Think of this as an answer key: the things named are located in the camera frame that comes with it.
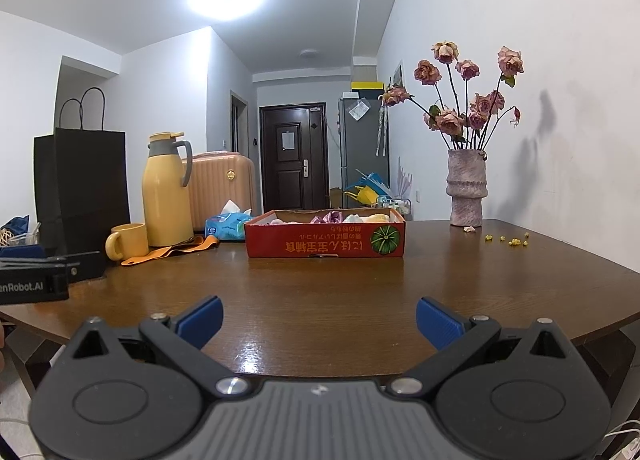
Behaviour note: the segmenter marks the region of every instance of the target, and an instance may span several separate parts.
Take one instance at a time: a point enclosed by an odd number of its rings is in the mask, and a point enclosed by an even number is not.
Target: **orange strap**
[[[219,243],[215,236],[207,236],[204,239],[202,236],[194,236],[193,240],[190,240],[184,244],[177,244],[171,247],[160,247],[159,249],[152,250],[148,255],[141,256],[139,258],[129,258],[121,263],[121,265],[137,265],[139,263],[149,262],[150,260],[159,260],[160,258],[166,258],[173,256],[174,254],[183,254],[188,252],[197,252],[199,250],[206,250],[209,247],[215,246]]]

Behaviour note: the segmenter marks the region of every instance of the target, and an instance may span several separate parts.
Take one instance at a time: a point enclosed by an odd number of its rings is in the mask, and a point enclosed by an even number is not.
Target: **gray refrigerator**
[[[383,151],[384,134],[380,137],[380,152],[376,156],[378,144],[379,100],[367,99],[369,111],[359,120],[353,118],[349,111],[357,104],[358,99],[340,99],[340,160],[342,166],[342,191],[357,182],[361,174],[378,173],[389,185],[389,150]],[[342,195],[343,208],[361,207],[355,200]]]

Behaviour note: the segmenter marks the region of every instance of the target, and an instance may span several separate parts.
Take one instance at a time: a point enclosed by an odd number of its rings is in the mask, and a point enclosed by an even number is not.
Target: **green pumpkin graphic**
[[[392,225],[378,227],[371,235],[371,248],[378,254],[391,254],[400,244],[400,231]]]

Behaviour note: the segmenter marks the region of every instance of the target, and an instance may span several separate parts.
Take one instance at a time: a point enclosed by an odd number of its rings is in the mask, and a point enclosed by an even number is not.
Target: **table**
[[[221,244],[115,266],[105,279],[71,286],[69,300],[0,314],[63,344],[91,315],[134,326],[216,294],[225,322],[204,351],[237,372],[291,377],[383,377],[429,357],[415,327],[422,296],[508,327],[550,317],[576,344],[640,317],[640,274],[533,232],[526,248],[498,240],[524,233],[497,220],[475,234],[446,221],[408,222],[404,258],[249,259],[243,244]]]

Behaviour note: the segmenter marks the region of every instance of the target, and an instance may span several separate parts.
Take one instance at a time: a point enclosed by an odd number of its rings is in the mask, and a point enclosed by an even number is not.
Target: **red box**
[[[385,214],[389,223],[311,224],[323,211],[269,211],[244,225],[246,251],[251,258],[399,258],[404,254],[406,222],[395,209],[340,209],[344,217]],[[269,225],[279,218],[299,224]]]

